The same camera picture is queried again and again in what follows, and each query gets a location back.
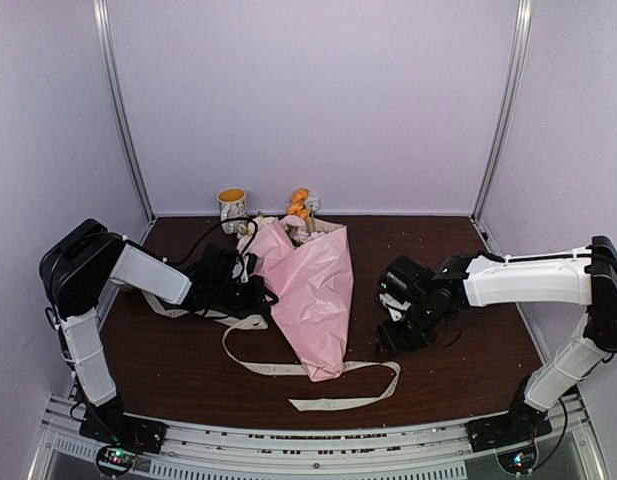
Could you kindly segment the white patterned mug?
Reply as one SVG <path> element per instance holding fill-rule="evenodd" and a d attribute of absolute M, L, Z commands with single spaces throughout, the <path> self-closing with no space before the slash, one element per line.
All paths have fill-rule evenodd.
<path fill-rule="evenodd" d="M 237 235 L 247 227 L 247 194 L 242 188 L 227 188 L 217 195 L 220 222 L 226 235 Z"/>

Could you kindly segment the pink wrapping paper sheet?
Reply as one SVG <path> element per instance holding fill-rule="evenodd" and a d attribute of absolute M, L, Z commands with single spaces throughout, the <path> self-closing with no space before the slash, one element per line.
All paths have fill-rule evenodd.
<path fill-rule="evenodd" d="M 339 377 L 347 350 L 354 286 L 347 228 L 315 221 L 316 237 L 298 247 L 267 237 L 245 250 L 255 273 L 278 296 L 271 315 L 313 382 Z"/>

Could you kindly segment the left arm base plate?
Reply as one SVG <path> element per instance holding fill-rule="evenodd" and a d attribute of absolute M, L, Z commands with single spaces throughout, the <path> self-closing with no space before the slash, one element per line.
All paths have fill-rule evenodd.
<path fill-rule="evenodd" d="M 113 444 L 136 453 L 159 454 L 167 425 L 163 422 L 124 416 L 122 425 L 113 428 L 113 433 L 96 419 L 87 418 L 79 427 L 79 434 L 100 443 Z"/>

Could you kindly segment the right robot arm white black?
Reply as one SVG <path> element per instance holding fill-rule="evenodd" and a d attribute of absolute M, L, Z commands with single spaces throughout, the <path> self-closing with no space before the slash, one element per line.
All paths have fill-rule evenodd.
<path fill-rule="evenodd" d="M 523 440 L 567 390 L 617 354 L 617 251 L 606 236 L 535 256 L 455 255 L 436 271 L 399 256 L 378 287 L 377 302 L 389 317 L 378 328 L 377 348 L 389 357 L 432 345 L 437 325 L 469 308 L 541 302 L 585 307 L 568 343 L 520 383 L 501 416 L 501 433 L 510 441 Z"/>

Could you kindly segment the white fake flower stem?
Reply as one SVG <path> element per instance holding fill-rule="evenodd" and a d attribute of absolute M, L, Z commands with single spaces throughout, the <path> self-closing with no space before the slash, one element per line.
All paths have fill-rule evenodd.
<path fill-rule="evenodd" d="M 305 201 L 305 207 L 312 214 L 316 214 L 321 208 L 321 200 L 318 197 L 309 196 Z"/>

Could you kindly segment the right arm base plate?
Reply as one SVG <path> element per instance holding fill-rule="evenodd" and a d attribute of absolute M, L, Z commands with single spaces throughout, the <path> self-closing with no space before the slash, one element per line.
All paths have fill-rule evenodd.
<path fill-rule="evenodd" d="M 513 413 L 472 420 L 466 424 L 473 452 L 500 449 L 509 445 L 530 442 L 552 432 L 545 413 Z"/>

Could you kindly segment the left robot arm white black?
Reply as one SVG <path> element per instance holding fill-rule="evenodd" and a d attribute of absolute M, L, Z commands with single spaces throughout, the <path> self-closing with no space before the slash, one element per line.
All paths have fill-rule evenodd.
<path fill-rule="evenodd" d="M 165 313 L 263 316 L 279 301 L 245 247 L 208 243 L 202 234 L 179 260 L 159 256 L 94 218 L 78 224 L 44 254 L 39 275 L 65 361 L 94 429 L 111 444 L 132 433 L 110 372 L 100 331 L 100 302 L 112 287 L 137 290 Z"/>

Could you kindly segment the orange fake flower stem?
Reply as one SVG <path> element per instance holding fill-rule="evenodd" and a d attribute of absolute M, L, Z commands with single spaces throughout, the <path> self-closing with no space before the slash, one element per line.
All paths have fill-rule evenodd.
<path fill-rule="evenodd" d="M 307 188 L 297 189 L 291 196 L 290 204 L 286 210 L 289 216 L 296 216 L 302 220 L 306 220 L 310 216 L 310 211 L 306 207 L 306 201 L 309 197 Z"/>

